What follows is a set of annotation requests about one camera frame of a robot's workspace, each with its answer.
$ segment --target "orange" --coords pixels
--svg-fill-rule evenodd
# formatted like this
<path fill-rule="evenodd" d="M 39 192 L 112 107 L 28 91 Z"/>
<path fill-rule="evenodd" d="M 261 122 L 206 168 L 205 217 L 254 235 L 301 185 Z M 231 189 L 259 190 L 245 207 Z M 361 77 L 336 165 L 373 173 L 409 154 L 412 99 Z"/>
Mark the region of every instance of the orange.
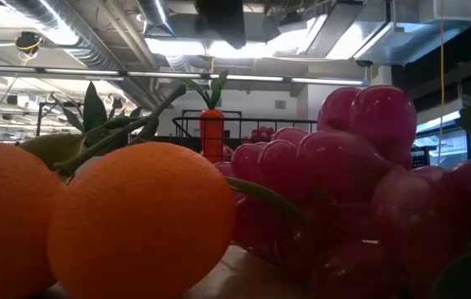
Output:
<path fill-rule="evenodd" d="M 52 271 L 72 297 L 175 297 L 220 261 L 233 195 L 201 155 L 149 142 L 118 149 L 74 178 L 49 232 Z"/>
<path fill-rule="evenodd" d="M 38 157 L 0 144 L 0 299 L 29 297 L 54 284 L 47 230 L 52 198 L 63 189 Z"/>

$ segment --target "glass window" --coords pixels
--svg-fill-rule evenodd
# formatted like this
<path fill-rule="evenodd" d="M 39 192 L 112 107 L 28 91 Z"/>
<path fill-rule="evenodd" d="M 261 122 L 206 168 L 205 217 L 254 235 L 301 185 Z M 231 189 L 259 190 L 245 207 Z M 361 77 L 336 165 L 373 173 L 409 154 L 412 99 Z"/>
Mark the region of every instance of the glass window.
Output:
<path fill-rule="evenodd" d="M 464 130 L 452 130 L 442 134 L 442 146 L 440 151 L 440 163 L 438 161 L 439 135 L 434 133 L 415 140 L 414 145 L 436 146 L 437 149 L 429 152 L 429 162 L 431 165 L 448 169 L 455 164 L 468 159 L 468 143 Z"/>

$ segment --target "ductwork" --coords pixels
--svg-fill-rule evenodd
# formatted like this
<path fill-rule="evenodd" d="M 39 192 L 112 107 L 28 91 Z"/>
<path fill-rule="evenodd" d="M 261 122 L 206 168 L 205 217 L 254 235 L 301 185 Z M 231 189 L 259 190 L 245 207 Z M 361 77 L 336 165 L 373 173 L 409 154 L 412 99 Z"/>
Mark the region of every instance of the ductwork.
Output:
<path fill-rule="evenodd" d="M 169 14 L 163 0 L 139 0 L 140 9 L 145 15 L 145 34 L 158 28 L 163 33 L 175 37 L 172 27 L 169 25 Z M 189 60 L 186 56 L 167 56 L 167 62 L 173 71 L 191 71 Z"/>
<path fill-rule="evenodd" d="M 124 66 L 104 42 L 78 16 L 66 0 L 1 0 L 14 12 L 25 17 L 46 38 L 61 46 L 76 46 L 65 50 L 88 68 L 123 70 Z M 156 96 L 133 78 L 112 81 L 137 105 L 153 108 Z"/>

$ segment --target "giant carrot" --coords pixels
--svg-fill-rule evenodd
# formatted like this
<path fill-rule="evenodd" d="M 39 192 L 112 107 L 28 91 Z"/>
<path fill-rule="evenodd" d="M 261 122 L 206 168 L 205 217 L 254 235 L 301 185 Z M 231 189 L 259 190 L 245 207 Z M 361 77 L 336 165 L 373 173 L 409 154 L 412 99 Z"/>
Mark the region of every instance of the giant carrot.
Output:
<path fill-rule="evenodd" d="M 222 89 L 226 83 L 228 72 L 223 71 L 218 78 L 211 82 L 211 96 L 209 93 L 202 89 L 198 84 L 192 80 L 184 80 L 187 86 L 197 91 L 202 98 L 207 110 L 202 111 L 200 115 L 200 138 L 202 139 L 202 150 L 204 151 L 204 157 L 211 163 L 217 163 L 222 161 L 223 154 L 223 131 L 224 122 L 222 120 L 207 120 L 208 118 L 223 118 L 222 111 L 215 109 L 218 101 L 221 98 Z"/>

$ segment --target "ceiling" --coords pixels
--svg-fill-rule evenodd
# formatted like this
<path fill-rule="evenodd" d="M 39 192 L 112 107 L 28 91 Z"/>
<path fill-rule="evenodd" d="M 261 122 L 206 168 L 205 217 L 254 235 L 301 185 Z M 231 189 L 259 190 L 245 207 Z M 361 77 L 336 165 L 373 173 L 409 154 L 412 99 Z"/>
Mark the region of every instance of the ceiling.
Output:
<path fill-rule="evenodd" d="M 149 64 L 159 66 L 162 71 L 169 71 L 169 64 L 164 56 L 159 54 L 151 54 L 151 61 L 145 63 L 145 59 L 138 55 L 135 49 L 130 46 L 130 39 L 123 38 L 122 32 L 119 32 L 118 27 L 123 27 L 127 32 L 126 22 L 123 20 L 112 22 L 111 16 L 107 15 L 104 9 L 99 7 L 97 1 L 94 0 L 65 0 L 69 3 L 74 12 L 83 22 L 95 33 L 97 38 L 100 38 L 104 47 L 109 49 L 110 54 L 114 56 L 118 62 L 127 70 L 143 70 L 149 69 Z M 379 0 L 370 0 L 371 3 L 377 3 L 378 7 L 382 2 Z M 114 0 L 117 8 L 125 16 L 127 23 L 131 24 L 135 34 L 143 36 L 144 19 L 140 17 L 140 10 L 136 0 Z M 196 13 L 194 9 L 194 1 L 192 0 L 166 0 L 165 1 L 169 10 L 175 13 Z M 244 11 L 252 13 L 261 13 L 272 9 L 281 9 L 282 7 L 296 7 L 303 5 L 303 1 L 298 0 L 246 0 L 244 1 Z M 79 62 L 75 57 L 69 55 L 63 48 L 57 47 L 51 41 L 45 39 L 42 42 L 40 50 L 37 55 L 32 59 L 25 61 L 26 55 L 22 54 L 13 43 L 21 32 L 36 32 L 40 33 L 30 22 L 25 18 L 9 11 L 6 7 L 0 6 L 0 65 L 20 66 L 23 62 L 27 66 L 43 66 L 43 67 L 64 67 L 64 68 L 85 68 L 85 65 Z M 193 71 L 209 72 L 214 69 L 214 72 L 221 72 L 229 70 L 230 74 L 234 75 L 256 75 L 256 76 L 309 76 L 309 77 L 335 77 L 345 79 L 363 79 L 364 70 L 359 67 L 354 60 L 326 60 L 322 57 L 311 57 L 311 59 L 300 59 L 292 56 L 282 57 L 265 57 L 260 59 L 255 58 L 215 58 L 213 63 L 209 59 L 204 59 L 201 56 L 187 56 L 189 64 Z M 0 76 L 0 100 L 4 91 L 12 84 L 12 77 Z M 177 81 L 159 80 L 156 84 L 148 80 L 139 80 L 139 83 L 145 88 L 152 90 L 158 95 L 166 94 L 171 90 Z M 63 79 L 38 79 L 38 78 L 18 78 L 12 85 L 10 90 L 14 94 L 27 94 L 30 96 L 40 96 L 42 99 L 47 100 L 50 93 L 54 93 L 59 98 L 65 100 L 66 96 L 75 98 L 81 101 L 83 98 L 84 90 L 88 84 L 87 80 L 63 80 Z M 119 96 L 124 100 L 126 109 L 133 109 L 137 102 L 134 103 L 133 99 L 128 99 L 120 88 L 109 84 L 106 81 L 95 82 L 98 92 L 105 100 L 106 108 L 111 109 L 111 96 Z M 229 81 L 226 85 L 229 90 L 241 91 L 289 91 L 292 96 L 297 96 L 302 90 L 303 86 L 293 85 L 288 83 L 258 83 L 258 82 L 243 82 L 243 81 Z M 44 119 L 43 124 L 48 125 L 48 129 L 52 130 L 69 130 L 70 126 L 64 124 L 59 120 L 61 115 L 60 109 L 51 111 Z M 10 106 L 7 104 L 0 105 L 0 124 L 12 124 L 12 120 L 4 120 L 1 113 L 9 113 L 12 120 L 19 124 L 34 125 L 37 121 L 37 110 L 33 107 L 22 108 L 19 106 Z"/>

